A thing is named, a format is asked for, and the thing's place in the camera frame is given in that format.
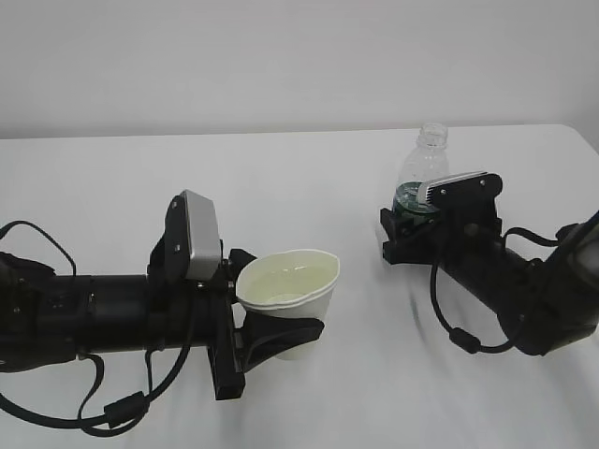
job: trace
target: white paper cup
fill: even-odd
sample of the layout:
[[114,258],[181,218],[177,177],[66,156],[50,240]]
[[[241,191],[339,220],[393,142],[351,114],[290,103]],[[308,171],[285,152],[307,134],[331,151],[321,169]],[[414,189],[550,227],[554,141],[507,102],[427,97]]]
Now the white paper cup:
[[[237,279],[237,298],[247,311],[280,318],[324,321],[339,278],[339,258],[319,250],[294,250],[252,261]],[[277,355],[283,360],[305,357],[316,341]]]

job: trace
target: cable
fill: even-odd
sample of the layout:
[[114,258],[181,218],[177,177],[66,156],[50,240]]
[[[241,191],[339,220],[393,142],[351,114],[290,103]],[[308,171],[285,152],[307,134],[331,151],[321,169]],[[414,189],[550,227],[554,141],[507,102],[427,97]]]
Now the cable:
[[570,255],[572,251],[576,249],[578,244],[584,240],[587,235],[593,231],[593,229],[599,225],[599,211],[597,211],[585,224],[582,224],[578,229],[575,229],[571,232],[559,246],[556,245],[556,241],[544,239],[532,231],[524,228],[512,228],[504,234],[502,239],[502,250],[505,251],[505,242],[507,240],[507,236],[510,234],[519,235],[534,243],[537,243],[542,246],[557,246],[556,250],[549,256],[546,261],[546,266],[548,267],[546,271],[546,277],[540,284],[540,287],[537,290],[536,296],[534,297],[530,307],[523,314],[523,318],[520,321],[516,330],[512,333],[512,335],[502,344],[497,346],[485,346],[480,343],[480,340],[469,332],[459,328],[452,327],[441,311],[441,307],[439,306],[439,300],[437,298],[437,272],[439,270],[439,265],[441,264],[441,259],[443,257],[443,252],[445,251],[446,243],[448,239],[442,244],[437,256],[432,262],[431,266],[431,303],[432,308],[434,310],[437,319],[441,326],[447,331],[449,334],[449,339],[456,343],[463,350],[467,351],[470,354],[475,354],[477,352],[485,353],[485,354],[500,354],[504,353],[512,349],[516,342],[518,341],[520,335],[525,329],[526,325],[531,321],[536,308],[541,302],[543,296],[551,284],[551,280],[554,278],[558,268],[561,264],[563,264]]
[[52,236],[50,234],[48,234],[46,231],[44,231],[37,224],[33,224],[33,223],[27,222],[25,220],[17,220],[15,222],[10,222],[9,224],[2,226],[0,228],[0,240],[3,239],[6,234],[8,234],[8,231],[10,231],[10,229],[12,229],[13,227],[15,227],[17,225],[25,225],[25,226],[34,228],[47,241],[49,241],[52,245],[54,245],[54,247],[63,254],[63,256],[66,258],[66,260],[68,260],[68,263],[70,264],[72,272],[73,272],[73,278],[75,276],[77,276],[77,265],[75,265],[75,261],[73,260],[73,258],[69,255],[69,253],[67,253],[65,251],[65,249],[55,239],[52,238]]
[[533,231],[526,229],[524,227],[512,227],[507,230],[502,237],[502,254],[505,254],[505,247],[507,245],[508,236],[515,235],[525,238],[533,243],[536,243],[539,246],[545,246],[547,248],[554,248],[560,244],[557,240],[545,239],[544,237],[535,234]]
[[[187,335],[185,337],[185,343],[183,344],[173,367],[168,372],[165,379],[158,385],[151,393],[146,397],[148,402],[153,402],[157,398],[159,398],[173,383],[176,377],[181,372],[185,361],[187,360],[187,356],[191,350],[191,342],[194,336],[195,328],[196,328],[196,312],[197,312],[197,301],[195,301],[192,297],[190,298],[190,313],[189,313],[189,324],[187,327]],[[2,394],[0,394],[0,410],[14,416],[15,418],[19,418],[23,421],[26,421],[31,424],[35,424],[37,426],[42,427],[50,427],[50,428],[63,428],[63,429],[82,429],[85,427],[97,427],[103,424],[107,424],[109,419],[105,414],[95,416],[93,418],[82,418],[82,419],[63,419],[63,418],[53,418],[49,416],[45,416],[43,414],[38,414],[34,412],[30,412],[23,407],[15,404]]]
[[[155,348],[149,349],[146,351],[146,353],[144,355],[144,360],[146,363],[146,370],[148,373],[148,394],[150,394],[153,389],[152,354],[155,351],[157,351],[157,349],[155,349]],[[104,360],[102,360],[102,357],[100,357],[99,355],[94,355],[94,354],[85,354],[85,355],[83,355],[83,357],[88,358],[94,362],[95,380],[94,380],[94,384],[92,385],[92,388],[90,389],[90,392],[87,394],[87,396],[85,397],[85,399],[83,400],[83,402],[81,403],[81,405],[79,407],[79,411],[77,413],[77,419],[81,419],[81,414],[83,413],[83,407],[85,407],[85,404],[87,404],[87,401],[95,394],[97,389],[102,384],[102,381],[104,380]],[[82,427],[81,430],[84,433],[86,433],[87,435],[90,435],[92,437],[98,437],[98,438],[116,437],[118,435],[123,435],[124,433],[126,433],[127,431],[129,431],[133,427],[135,427],[137,424],[139,424],[141,422],[141,420],[144,418],[144,416],[147,414],[147,412],[148,412],[148,410],[146,409],[143,413],[140,413],[137,418],[129,421],[124,426],[120,426],[117,428],[104,429],[104,428],[96,428],[96,427]]]

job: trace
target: black robotic arm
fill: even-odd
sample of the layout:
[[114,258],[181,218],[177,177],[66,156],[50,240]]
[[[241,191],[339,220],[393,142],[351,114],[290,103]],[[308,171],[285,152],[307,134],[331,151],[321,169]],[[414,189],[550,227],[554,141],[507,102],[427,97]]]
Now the black robotic arm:
[[[240,249],[227,259],[222,256],[213,203],[190,191],[170,202],[165,232],[152,251],[146,275],[78,275],[68,253],[35,224],[8,224],[0,229],[0,239],[15,225],[42,233],[68,258],[73,272],[56,276],[43,264],[0,253],[0,372],[90,358],[97,372],[93,394],[104,369],[97,353],[144,349],[151,387],[145,395],[138,392],[110,404],[103,415],[78,419],[31,413],[0,395],[0,409],[33,424],[80,428],[99,437],[123,433],[172,384],[191,346],[208,348],[216,399],[239,398],[247,371],[282,351],[317,340],[324,328],[312,318],[284,319],[252,311],[241,328],[235,327],[235,283],[255,257]],[[182,349],[165,380],[152,388],[151,353],[166,347]],[[93,428],[102,424],[109,424],[110,430]]]
[[[420,199],[438,209],[423,223],[382,209],[390,264],[431,265],[431,302],[449,338],[469,353],[498,354],[516,346],[528,355],[590,336],[599,321],[599,212],[584,224],[570,224],[555,240],[512,228],[502,235],[495,197],[503,183],[496,174],[477,172],[431,181]],[[557,247],[546,260],[525,260],[506,248],[509,235]],[[442,268],[492,309],[507,341],[485,346],[447,322],[437,300],[436,274]]]

